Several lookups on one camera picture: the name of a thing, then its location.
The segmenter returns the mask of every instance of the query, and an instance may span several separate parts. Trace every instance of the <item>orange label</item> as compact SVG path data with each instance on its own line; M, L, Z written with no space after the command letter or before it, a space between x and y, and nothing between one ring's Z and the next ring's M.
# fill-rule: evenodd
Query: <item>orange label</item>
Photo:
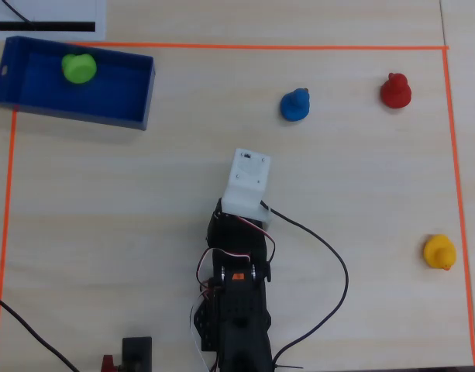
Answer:
M232 276L232 280L233 281L243 281L244 280L244 273L240 273L240 274L235 273Z

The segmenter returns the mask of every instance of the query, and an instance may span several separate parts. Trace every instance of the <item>game piece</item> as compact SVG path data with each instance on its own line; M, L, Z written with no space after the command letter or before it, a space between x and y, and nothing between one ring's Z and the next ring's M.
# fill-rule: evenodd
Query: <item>game piece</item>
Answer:
M445 235L434 235L423 248L423 257L430 267L448 270L456 262L456 248Z
M82 54L80 56L67 54L61 60L61 68L65 78L74 84L87 83L96 75L96 70L98 69L95 59L90 54Z
M391 109L401 109L411 102L411 89L403 74L389 74L389 79L380 88L382 102Z
M304 119L309 113L309 91L299 88L287 93L281 100L281 114L289 122Z

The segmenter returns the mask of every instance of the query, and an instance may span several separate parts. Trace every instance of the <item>cable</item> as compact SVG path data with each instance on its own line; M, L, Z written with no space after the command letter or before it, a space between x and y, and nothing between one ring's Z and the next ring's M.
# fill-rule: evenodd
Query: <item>cable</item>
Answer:
M258 227L256 225L254 225L252 222L248 221L247 219L243 219L239 215L237 215L236 217L239 221L246 223L247 225L251 226L252 228L254 228L258 231L261 231L274 244L274 250L271 251L270 259L268 260L268 264L270 264L270 262L272 261L272 259L275 256L275 240L274 240L274 238L272 238L271 235L268 232L266 232L265 230L261 229L260 227Z
M339 303L337 304L337 306L325 317L323 318L323 320L318 323L317 325L315 325L309 332L305 333L303 336L295 339L294 341L292 341L291 343L288 343L286 346L284 346L282 349L280 349L278 351L278 353L275 355L274 357L274 360L273 360L273 365L274 367L276 368L277 367L277 360L278 358L281 357L281 355L287 350L287 349L290 349L292 346L294 345L297 345L298 343L300 343L303 339L306 339L308 338L309 336L311 336L313 333L315 333L318 328L320 328L321 326L323 326L327 320L329 320L336 312L337 310L339 310L339 308L342 306L344 300L346 299L346 295L347 295L347 288L349 287L349 273L347 272L347 266L346 264L344 263L344 260L342 259L342 257L336 252L336 250L334 250L332 248L332 246L330 246L330 244L328 244L320 235L316 234L315 232L311 231L310 229L308 229L307 227L301 225L300 223L298 222L295 222L294 220L292 219L289 219L288 217L282 215L281 213L277 212L276 210L272 209L272 208L269 208L268 205L265 204L264 201L261 202L261 205L266 208L266 209L269 209L270 212L274 213L275 215L277 215L278 217L280 217L281 219L283 219L284 221L287 221L289 222L290 224L294 225L294 226L297 226L298 228L300 229L303 229L305 232L307 233L310 233L311 235L313 235L316 239L318 239L320 242L322 242L323 244L325 244L325 246L327 248L329 248L329 250L334 254L335 257L337 257L337 259L339 260L340 264L342 265L342 268L344 269L344 274L346 275L346 284L344 285L344 292L342 293L342 297L340 298L340 301Z
M203 285L208 284L208 283L209 283L209 280L207 280L207 281L202 281L202 283L203 283ZM206 285L206 289L212 291L211 288L208 288L208 285ZM205 290L205 288L204 288L202 285L199 285L199 291L200 291L200 292L203 292L204 290ZM206 300L209 300L207 294L204 294L203 297L204 297Z
M21 15L15 8L13 8L6 0L2 0L3 4L5 4L12 12L15 13L16 16L18 16L23 22L29 24L32 26L33 29L35 29L34 24L30 22L26 17Z
M211 370L209 372L216 372L216 369L218 368L218 365L219 365L219 355L216 354L215 364L213 364L213 367L211 368Z
M194 344L196 345L196 350L198 351L199 356L201 357L201 360L205 364L206 369L211 372L213 367L210 369L210 367L208 367L208 364L206 364L205 358L203 357L203 353L199 349L198 341L196 341L196 335L194 334L194 330L192 329L192 312L194 310L194 306L198 303L199 298L201 296L204 296L207 291L208 289L205 289L203 292L201 292L199 296L196 298L196 301L194 301L194 304L192 304L191 306L191 312L189 313L189 329L191 330L192 339L194 340Z
M43 345L44 347L46 347L51 353L53 353L54 355L56 355L58 357L58 359L60 359L62 362L65 363L65 365L70 368L73 372L79 372L79 369L77 369L65 356L63 356L58 350L56 350L54 347L52 347L49 343L47 343L46 341L44 341L44 339L39 336L36 331L34 331L34 329L32 329L32 327L27 324L27 322L25 320L22 319L22 317L17 314L12 308L10 308L6 303L4 303L1 299L0 299L0 305L7 311L9 312L15 319L17 319L20 324L22 324L22 326L24 326L25 329L27 329L27 331L29 331L29 333L31 335L33 335L33 337L39 341L39 343L41 345Z
M206 255L212 251L212 250L218 250L228 256L231 256L231 257L237 257L237 258L247 258L247 260L249 262L251 262L251 256L249 254L245 254L245 253L230 253L230 252L227 252L226 250L222 250L220 248L207 248L204 252L203 252L203 255L201 256L201 259L199 260L199 263L198 263L198 267L196 268L196 279L198 279L198 283L204 287L204 288L208 288L208 286L205 284L204 281L201 281L199 279L199 269L201 269L201 264L203 263L203 261L205 260L206 258Z

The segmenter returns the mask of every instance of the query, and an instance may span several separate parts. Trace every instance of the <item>black stripe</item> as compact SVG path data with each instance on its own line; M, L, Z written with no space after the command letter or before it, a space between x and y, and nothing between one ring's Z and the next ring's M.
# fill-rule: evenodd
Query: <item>black stripe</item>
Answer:
M93 33L96 22L0 22L0 31L78 31Z

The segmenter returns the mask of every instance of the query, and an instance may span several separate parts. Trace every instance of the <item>white wire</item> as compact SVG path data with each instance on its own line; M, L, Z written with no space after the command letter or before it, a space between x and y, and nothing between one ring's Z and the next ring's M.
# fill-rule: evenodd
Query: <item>white wire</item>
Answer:
M224 254L226 254L227 256L231 256L231 257L242 257L242 258L247 258L247 260L249 262L251 262L251 256L249 254L246 254L246 253L230 253L230 252L227 252L226 250L222 250L220 248L208 248L202 255L201 259L199 260L199 264L198 264L198 269L196 270L196 279L198 279L198 282L200 285L202 285L204 288L208 288L207 285L204 285L201 280L199 279L199 271L201 270L201 267L203 266L203 262L205 262L205 258L206 256L208 255L208 253L210 253L212 250L217 250L217 251L220 251Z
M272 244L274 245L274 250L272 251L271 253L271 256L270 256L270 259L268 260L268 262L271 262L272 259L274 258L274 254L275 254L275 248L277 247L276 244L275 244L275 240L274 238L271 237L271 235L266 232L265 230L261 229L260 227L254 225L252 222L249 222L247 219L243 219L241 216L237 215L236 216L237 219L240 221L240 222L244 222L245 224L247 224L248 226L252 227L253 229L255 230L258 230L258 231L261 231L271 242Z
M194 307L196 306L196 304L198 303L198 300L199 298L206 292L207 290L204 290L203 292L201 292L199 294L199 296L196 298L196 301L194 301L194 303L192 304L191 306L191 312L189 313L189 329L191 330L191 333L192 333L192 339L194 340L194 344L196 346L196 350L198 351L199 353L199 356L201 357L201 360L203 361L203 363L205 364L205 367L208 371L210 371L209 367L208 367L208 364L206 364L206 361L205 361L205 358L203 357L203 353L201 352L201 349L199 348L198 346L198 341L196 340L196 335L194 334L194 330L192 329L192 311L194 310Z

